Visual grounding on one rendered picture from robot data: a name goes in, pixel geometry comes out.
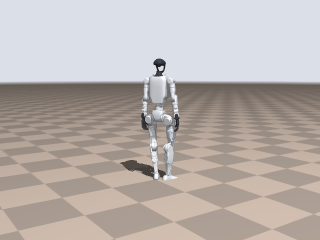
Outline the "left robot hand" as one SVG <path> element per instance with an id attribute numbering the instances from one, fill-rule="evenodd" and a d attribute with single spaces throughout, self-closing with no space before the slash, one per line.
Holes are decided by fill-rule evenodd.
<path id="1" fill-rule="evenodd" d="M 141 120 L 141 126 L 142 126 L 142 128 L 145 129 L 145 130 L 149 130 L 149 128 L 147 128 L 147 125 L 149 126 L 149 124 L 145 122 L 144 113 L 141 114 L 141 118 L 142 118 L 142 120 Z M 147 125 L 146 125 L 146 124 L 147 124 Z"/>

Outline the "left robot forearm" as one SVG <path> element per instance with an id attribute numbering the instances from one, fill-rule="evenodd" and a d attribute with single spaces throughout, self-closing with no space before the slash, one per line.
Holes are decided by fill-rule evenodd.
<path id="1" fill-rule="evenodd" d="M 144 97 L 144 96 L 143 96 Z M 142 98 L 142 109 L 141 109 L 141 115 L 144 113 L 144 117 L 147 116 L 147 111 L 148 111 L 148 102 L 144 101 Z"/>

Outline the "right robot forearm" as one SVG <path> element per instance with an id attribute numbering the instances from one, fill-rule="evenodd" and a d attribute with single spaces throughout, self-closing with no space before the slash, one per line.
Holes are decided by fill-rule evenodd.
<path id="1" fill-rule="evenodd" d="M 175 114 L 178 114 L 178 117 L 179 117 L 179 109 L 178 109 L 178 96 L 175 95 L 174 97 L 174 102 L 171 103 L 172 105 L 172 110 L 173 110 L 173 116 L 175 117 Z"/>

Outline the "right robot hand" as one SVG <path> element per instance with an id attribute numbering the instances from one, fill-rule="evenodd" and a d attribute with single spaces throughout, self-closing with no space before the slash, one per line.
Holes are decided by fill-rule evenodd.
<path id="1" fill-rule="evenodd" d="M 174 132 L 176 132 L 179 129 L 179 115 L 177 113 L 175 114 L 174 119 L 176 120 L 176 125 L 175 125 L 176 129 L 174 130 Z"/>

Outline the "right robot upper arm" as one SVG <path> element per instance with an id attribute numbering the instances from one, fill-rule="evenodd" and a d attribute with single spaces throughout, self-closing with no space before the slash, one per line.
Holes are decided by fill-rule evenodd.
<path id="1" fill-rule="evenodd" d="M 172 77 L 166 77 L 166 82 L 169 84 L 169 92 L 170 92 L 170 101 L 175 101 L 175 93 L 176 93 L 176 86 L 175 86 L 175 79 Z"/>

